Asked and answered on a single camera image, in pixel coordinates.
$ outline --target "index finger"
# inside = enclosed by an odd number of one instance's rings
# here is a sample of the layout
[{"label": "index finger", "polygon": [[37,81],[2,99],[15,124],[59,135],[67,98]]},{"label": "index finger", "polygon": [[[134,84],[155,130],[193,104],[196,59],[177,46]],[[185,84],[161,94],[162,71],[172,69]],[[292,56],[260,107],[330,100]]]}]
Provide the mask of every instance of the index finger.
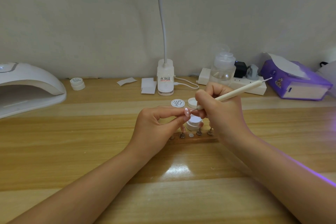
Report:
[{"label": "index finger", "polygon": [[233,89],[231,89],[230,87],[215,82],[209,82],[205,88],[205,92],[208,93],[210,96],[221,96],[231,91],[233,91]]},{"label": "index finger", "polygon": [[171,116],[182,116],[184,115],[184,107],[155,107],[152,108],[154,117],[158,120],[160,118],[168,118]]}]

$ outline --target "purple tissue pack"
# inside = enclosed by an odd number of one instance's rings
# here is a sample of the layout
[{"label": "purple tissue pack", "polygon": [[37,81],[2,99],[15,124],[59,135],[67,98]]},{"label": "purple tissue pack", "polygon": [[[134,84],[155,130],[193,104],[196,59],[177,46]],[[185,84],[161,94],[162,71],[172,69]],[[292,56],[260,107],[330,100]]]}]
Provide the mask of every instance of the purple tissue pack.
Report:
[{"label": "purple tissue pack", "polygon": [[260,71],[264,79],[272,77],[268,84],[284,99],[322,100],[332,84],[297,61],[292,61],[306,73],[309,79],[292,76],[280,70],[273,60],[265,61]]}]

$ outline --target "forearm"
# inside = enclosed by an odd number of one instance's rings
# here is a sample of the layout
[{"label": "forearm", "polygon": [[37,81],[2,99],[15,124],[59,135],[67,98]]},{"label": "forearm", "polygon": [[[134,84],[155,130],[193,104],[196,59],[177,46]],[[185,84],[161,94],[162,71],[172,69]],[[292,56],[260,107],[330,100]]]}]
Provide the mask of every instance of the forearm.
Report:
[{"label": "forearm", "polygon": [[335,223],[333,182],[252,134],[225,145],[302,223]]},{"label": "forearm", "polygon": [[147,161],[126,149],[10,223],[93,223]]}]

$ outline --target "white paper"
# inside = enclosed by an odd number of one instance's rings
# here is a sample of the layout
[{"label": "white paper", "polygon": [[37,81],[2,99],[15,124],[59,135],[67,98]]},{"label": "white paper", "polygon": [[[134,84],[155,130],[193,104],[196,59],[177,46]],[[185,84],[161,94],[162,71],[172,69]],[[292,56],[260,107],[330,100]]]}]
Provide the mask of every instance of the white paper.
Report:
[{"label": "white paper", "polygon": [[154,78],[142,78],[141,79],[141,90],[143,88],[153,87]]},{"label": "white paper", "polygon": [[133,77],[121,80],[119,82],[117,82],[117,84],[119,84],[120,86],[124,85],[125,83],[130,83],[130,82],[135,82],[137,81],[136,79],[134,79]]},{"label": "white paper", "polygon": [[274,54],[268,54],[270,55],[271,59],[273,60],[274,64],[281,69],[282,71],[298,77],[298,78],[303,78],[303,79],[309,79],[309,77],[306,75],[305,72],[303,72],[300,67],[293,62],[288,61],[287,59],[277,56]]},{"label": "white paper", "polygon": [[157,82],[151,82],[151,86],[149,85],[149,87],[143,87],[141,89],[141,94],[155,94],[155,89],[156,89],[156,84]]}]

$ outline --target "dotting tool handle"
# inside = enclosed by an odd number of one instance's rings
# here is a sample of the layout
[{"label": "dotting tool handle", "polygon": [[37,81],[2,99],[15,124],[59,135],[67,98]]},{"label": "dotting tool handle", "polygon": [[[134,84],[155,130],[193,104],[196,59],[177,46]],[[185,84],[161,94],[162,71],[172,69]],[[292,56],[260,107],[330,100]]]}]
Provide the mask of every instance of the dotting tool handle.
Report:
[{"label": "dotting tool handle", "polygon": [[[270,79],[272,79],[272,77],[268,78],[266,80],[263,80],[263,81],[259,81],[259,80],[255,81],[253,83],[250,83],[250,84],[247,84],[245,86],[242,86],[239,89],[236,89],[236,90],[228,92],[228,93],[226,93],[224,95],[221,95],[221,96],[219,96],[218,98],[215,98],[215,99],[218,100],[218,101],[224,101],[224,100],[227,100],[229,98],[233,98],[233,97],[235,97],[237,95],[240,95],[240,94],[242,94],[242,93],[244,93],[244,92],[246,92],[248,90],[251,90],[251,89],[254,89],[254,88],[257,88],[257,87],[261,86],[263,84],[263,82],[268,81]],[[202,109],[204,109],[203,106],[201,106],[201,105],[197,106],[197,110],[202,110]]]}]

